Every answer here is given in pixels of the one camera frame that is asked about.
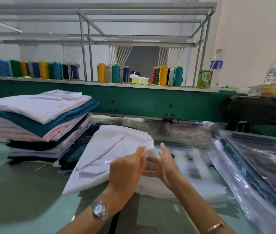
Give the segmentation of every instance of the green machine beam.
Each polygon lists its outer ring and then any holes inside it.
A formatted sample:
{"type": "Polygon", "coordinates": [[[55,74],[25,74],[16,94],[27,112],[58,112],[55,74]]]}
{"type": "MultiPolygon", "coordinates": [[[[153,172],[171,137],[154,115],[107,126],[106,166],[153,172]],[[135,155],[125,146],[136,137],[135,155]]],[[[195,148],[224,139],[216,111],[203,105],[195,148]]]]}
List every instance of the green machine beam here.
{"type": "Polygon", "coordinates": [[[0,98],[56,89],[91,95],[101,102],[95,113],[214,122],[224,122],[220,114],[221,103],[234,95],[229,92],[164,90],[152,86],[117,87],[99,83],[0,78],[0,98]]]}

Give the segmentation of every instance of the silver watch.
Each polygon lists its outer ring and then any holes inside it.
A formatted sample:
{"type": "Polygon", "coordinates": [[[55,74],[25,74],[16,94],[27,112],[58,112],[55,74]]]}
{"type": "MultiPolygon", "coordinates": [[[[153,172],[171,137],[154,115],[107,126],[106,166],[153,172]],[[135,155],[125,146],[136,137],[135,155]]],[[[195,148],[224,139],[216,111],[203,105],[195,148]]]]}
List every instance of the silver watch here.
{"type": "Polygon", "coordinates": [[[93,216],[101,218],[102,221],[109,217],[104,202],[95,199],[91,204],[91,208],[93,216]]]}

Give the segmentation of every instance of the table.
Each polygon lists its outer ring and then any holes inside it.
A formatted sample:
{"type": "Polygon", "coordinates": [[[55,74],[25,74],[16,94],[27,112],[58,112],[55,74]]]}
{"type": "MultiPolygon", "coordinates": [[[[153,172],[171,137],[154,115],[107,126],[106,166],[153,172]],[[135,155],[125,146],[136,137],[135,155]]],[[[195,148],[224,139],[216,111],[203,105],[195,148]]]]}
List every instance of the table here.
{"type": "MultiPolygon", "coordinates": [[[[46,165],[36,171],[41,164],[32,162],[10,166],[7,154],[8,147],[0,143],[0,233],[53,234],[84,210],[107,185],[62,197],[68,178],[57,174],[57,168],[46,165]]],[[[210,170],[224,184],[216,170],[210,170]]],[[[215,210],[238,234],[255,234],[233,198],[226,208],[215,210]]],[[[129,233],[124,228],[136,224],[136,234],[197,233],[179,202],[146,195],[133,196],[120,212],[115,233],[129,233]],[[132,218],[136,218],[136,223],[128,221],[132,218]]],[[[109,228],[110,223],[100,233],[108,233],[109,228]]]]}

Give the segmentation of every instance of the bracelet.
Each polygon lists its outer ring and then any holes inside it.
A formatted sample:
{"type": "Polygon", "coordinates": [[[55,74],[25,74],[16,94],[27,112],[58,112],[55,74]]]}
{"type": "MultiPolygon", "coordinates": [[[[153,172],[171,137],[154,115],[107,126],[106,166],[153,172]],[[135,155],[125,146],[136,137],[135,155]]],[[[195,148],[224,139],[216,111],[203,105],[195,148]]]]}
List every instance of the bracelet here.
{"type": "Polygon", "coordinates": [[[215,224],[214,226],[212,226],[211,228],[209,228],[207,230],[207,232],[210,232],[210,231],[212,231],[212,230],[214,230],[214,229],[216,229],[218,227],[223,227],[223,226],[224,226],[224,223],[223,222],[219,222],[218,224],[215,224]]]}

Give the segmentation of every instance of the water bottle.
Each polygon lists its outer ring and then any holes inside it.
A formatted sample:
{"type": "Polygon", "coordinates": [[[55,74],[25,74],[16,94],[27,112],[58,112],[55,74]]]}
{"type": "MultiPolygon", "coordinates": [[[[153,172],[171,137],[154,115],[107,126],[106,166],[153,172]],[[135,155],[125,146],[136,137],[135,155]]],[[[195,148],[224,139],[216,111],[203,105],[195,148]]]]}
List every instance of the water bottle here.
{"type": "Polygon", "coordinates": [[[268,67],[264,84],[276,84],[276,60],[268,67]]]}
{"type": "Polygon", "coordinates": [[[218,79],[221,75],[221,70],[223,68],[223,56],[222,56],[222,49],[217,49],[214,58],[211,61],[210,70],[213,70],[213,76],[211,81],[210,88],[217,88],[218,87],[218,79]]]}

